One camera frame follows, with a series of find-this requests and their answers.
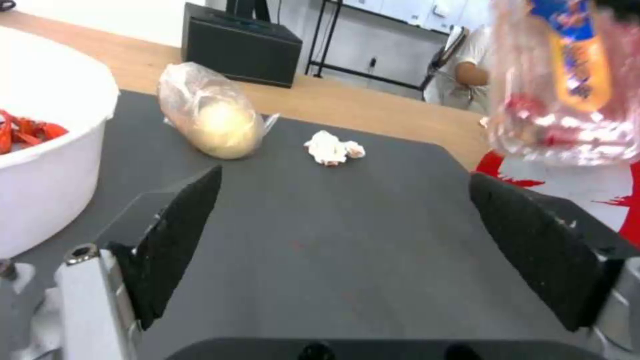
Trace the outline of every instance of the plastic bag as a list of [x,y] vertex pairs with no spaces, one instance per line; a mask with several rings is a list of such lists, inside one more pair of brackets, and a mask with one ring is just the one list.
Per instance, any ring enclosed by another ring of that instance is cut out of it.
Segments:
[[233,82],[195,63],[167,66],[158,99],[166,118],[195,147],[226,160],[251,154],[278,118],[265,122]]
[[640,28],[588,0],[495,0],[492,147],[560,165],[635,161]]

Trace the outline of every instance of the person's arm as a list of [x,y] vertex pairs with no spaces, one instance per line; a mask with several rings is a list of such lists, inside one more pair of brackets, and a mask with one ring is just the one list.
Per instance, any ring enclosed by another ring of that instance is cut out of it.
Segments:
[[489,85],[489,72],[472,62],[461,62],[456,66],[456,81],[462,85],[486,86]]
[[487,52],[490,41],[490,30],[481,27],[475,30],[458,53],[458,64],[454,68],[456,81],[468,86],[486,86],[489,84],[489,72],[477,64]]

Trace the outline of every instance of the white bowl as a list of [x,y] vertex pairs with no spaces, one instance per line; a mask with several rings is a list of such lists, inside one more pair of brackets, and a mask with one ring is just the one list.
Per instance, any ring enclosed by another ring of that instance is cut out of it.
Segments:
[[0,27],[0,49],[0,109],[69,130],[0,155],[0,258],[10,258],[60,231],[91,200],[118,87],[104,64],[44,38]]

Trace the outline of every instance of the black metal shelf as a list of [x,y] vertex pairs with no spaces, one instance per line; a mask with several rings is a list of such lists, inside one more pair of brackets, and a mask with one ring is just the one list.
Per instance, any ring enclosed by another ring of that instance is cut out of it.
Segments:
[[[333,15],[333,19],[331,20],[331,23],[329,25],[330,26],[329,34],[328,34],[328,38],[327,38],[327,41],[326,41],[326,45],[325,45],[325,47],[323,49],[322,58],[320,59],[320,61],[315,61],[315,60],[313,60],[313,56],[314,56],[314,52],[316,50],[316,43],[317,43],[318,33],[320,31],[320,25],[321,25],[322,19],[324,17],[324,8],[326,7],[327,3],[334,4],[336,6],[336,9],[335,9],[335,13]],[[394,79],[384,78],[384,77],[381,77],[381,76],[368,74],[366,72],[361,72],[361,71],[357,71],[357,70],[353,70],[353,69],[349,69],[349,68],[340,67],[340,66],[337,66],[337,65],[331,65],[331,64],[327,64],[326,63],[326,55],[328,54],[329,46],[331,45],[331,41],[333,39],[333,33],[335,31],[336,23],[338,22],[338,16],[340,15],[340,11],[342,10],[343,7],[348,8],[348,9],[352,9],[352,10],[355,10],[355,11],[358,11],[358,12],[366,13],[366,14],[369,14],[369,15],[373,15],[373,16],[376,16],[376,17],[380,17],[382,19],[387,19],[387,20],[391,20],[391,21],[394,21],[394,22],[398,22],[400,24],[403,24],[403,25],[406,25],[406,26],[410,26],[412,28],[418,28],[418,29],[421,29],[421,30],[424,30],[424,31],[429,31],[429,32],[432,32],[432,33],[438,33],[438,34],[441,34],[441,35],[448,35],[447,33],[444,33],[442,31],[432,30],[432,29],[425,29],[425,28],[422,28],[422,27],[417,26],[417,25],[411,25],[406,21],[395,19],[393,17],[389,17],[389,16],[386,16],[386,15],[383,15],[383,14],[380,14],[380,13],[370,12],[369,10],[361,9],[361,8],[358,8],[358,7],[355,7],[355,6],[351,6],[351,5],[345,5],[342,0],[323,0],[322,5],[320,6],[320,12],[319,12],[318,21],[317,21],[317,24],[316,24],[316,32],[314,33],[314,39],[313,39],[313,41],[311,43],[311,50],[309,51],[309,59],[307,61],[307,67],[305,69],[305,75],[309,74],[309,70],[310,70],[311,66],[316,66],[317,70],[316,70],[316,73],[314,74],[314,76],[317,77],[317,78],[321,78],[323,69],[327,68],[327,69],[330,69],[330,70],[344,72],[346,74],[360,76],[362,78],[367,78],[367,79],[371,79],[371,80],[382,81],[384,83],[389,83],[389,84],[393,84],[393,85],[396,85],[396,86],[410,88],[410,89],[413,89],[413,90],[424,90],[422,88],[422,85],[413,85],[413,84],[409,84],[409,83],[403,83],[402,81],[397,81],[397,80],[394,80]]]

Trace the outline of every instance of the blue label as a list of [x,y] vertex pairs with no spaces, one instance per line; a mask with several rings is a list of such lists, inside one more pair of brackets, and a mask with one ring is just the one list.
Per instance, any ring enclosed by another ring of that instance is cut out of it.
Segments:
[[589,40],[595,36],[588,0],[530,0],[531,14],[540,16],[563,38]]
[[593,93],[589,85],[589,54],[577,43],[595,37],[588,0],[530,0],[531,14],[539,16],[562,38],[563,65],[569,74],[565,84],[570,94],[587,99]]

